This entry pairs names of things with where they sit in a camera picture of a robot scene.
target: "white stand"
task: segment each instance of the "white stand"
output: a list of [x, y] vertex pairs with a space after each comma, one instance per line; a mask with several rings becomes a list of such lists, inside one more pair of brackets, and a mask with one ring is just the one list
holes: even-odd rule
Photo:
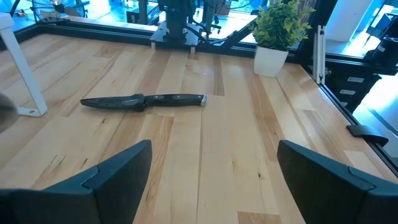
[[325, 84], [326, 73], [326, 27], [318, 26], [313, 39], [313, 79], [317, 84]]
[[6, 13], [0, 13], [0, 21], [1, 38], [10, 51], [10, 54], [17, 65], [19, 73], [21, 74], [22, 79], [24, 80], [25, 85], [33, 99], [33, 102], [37, 107], [37, 109], [18, 107], [18, 113], [25, 116], [40, 117], [47, 112], [47, 105], [45, 104], [40, 87], [36, 83], [26, 58], [19, 47], [18, 41], [11, 30], [11, 26], [14, 25], [14, 21], [12, 20], [11, 16]]

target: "knife blade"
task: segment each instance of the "knife blade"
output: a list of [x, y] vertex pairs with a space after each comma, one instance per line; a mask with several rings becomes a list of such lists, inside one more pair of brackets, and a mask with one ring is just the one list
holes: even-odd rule
[[82, 99], [83, 106], [107, 110], [144, 111], [148, 106], [205, 106], [206, 95], [197, 94], [134, 94], [132, 96], [114, 96]]

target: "wooden tabletop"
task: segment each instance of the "wooden tabletop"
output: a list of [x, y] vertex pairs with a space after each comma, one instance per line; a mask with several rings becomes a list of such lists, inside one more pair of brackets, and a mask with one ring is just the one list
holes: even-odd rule
[[[253, 59], [40, 35], [22, 44], [48, 113], [0, 134], [0, 187], [43, 189], [143, 139], [150, 176], [134, 223], [304, 223], [276, 159], [288, 139], [397, 182], [300, 65], [277, 78]], [[32, 106], [8, 52], [0, 91]], [[205, 93], [204, 108], [143, 113], [86, 108], [79, 100], [133, 93]]]

